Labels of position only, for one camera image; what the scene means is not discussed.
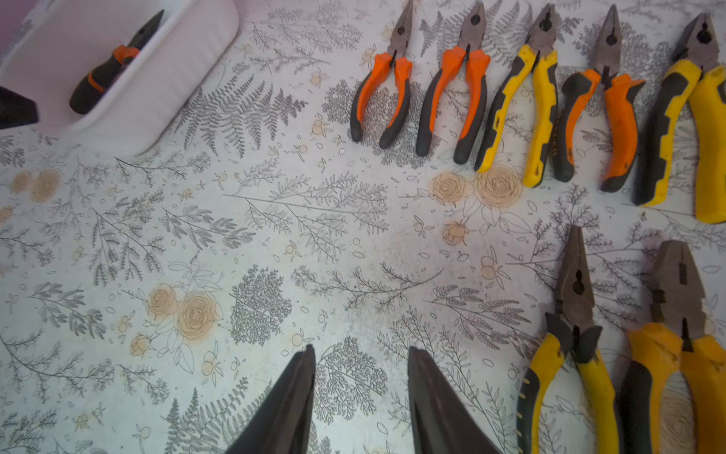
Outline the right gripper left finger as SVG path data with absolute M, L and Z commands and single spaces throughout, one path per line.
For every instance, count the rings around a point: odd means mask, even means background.
M 307 452 L 316 358 L 312 345 L 294 354 L 229 453 Z

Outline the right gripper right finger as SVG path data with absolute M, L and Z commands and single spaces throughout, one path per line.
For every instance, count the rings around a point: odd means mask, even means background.
M 417 453 L 497 453 L 433 357 L 420 348 L 408 353 L 408 393 Z

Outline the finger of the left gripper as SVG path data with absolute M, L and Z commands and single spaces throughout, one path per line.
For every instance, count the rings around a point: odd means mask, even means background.
M 23 127 L 39 122 L 35 101 L 0 87 L 0 129 Z

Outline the white plastic storage box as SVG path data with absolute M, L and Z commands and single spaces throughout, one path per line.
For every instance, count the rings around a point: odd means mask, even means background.
M 89 113 L 74 113 L 81 79 L 156 14 L 140 54 Z M 159 139 L 238 27 L 232 1 L 56 1 L 3 62 L 1 84 L 36 102 L 42 134 L 133 157 Z

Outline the amber black combination pliers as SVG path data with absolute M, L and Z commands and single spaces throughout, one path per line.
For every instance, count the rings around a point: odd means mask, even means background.
M 660 450 L 660 404 L 670 377 L 686 377 L 695 404 L 697 449 L 725 450 L 725 350 L 706 331 L 705 290 L 689 245 L 661 243 L 650 273 L 649 323 L 629 332 L 631 362 L 618 396 L 629 453 Z

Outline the orange black long-nose pliers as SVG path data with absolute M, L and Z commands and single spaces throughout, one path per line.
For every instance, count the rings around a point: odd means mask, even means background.
M 556 129 L 555 178 L 567 183 L 575 174 L 574 132 L 582 112 L 599 85 L 604 87 L 606 113 L 613 138 L 613 156 L 600 189 L 615 193 L 630 175 L 639 145 L 635 97 L 645 82 L 620 72 L 622 34 L 617 7 L 612 5 L 597 36 L 591 67 L 572 74 L 563 84 L 565 107 Z

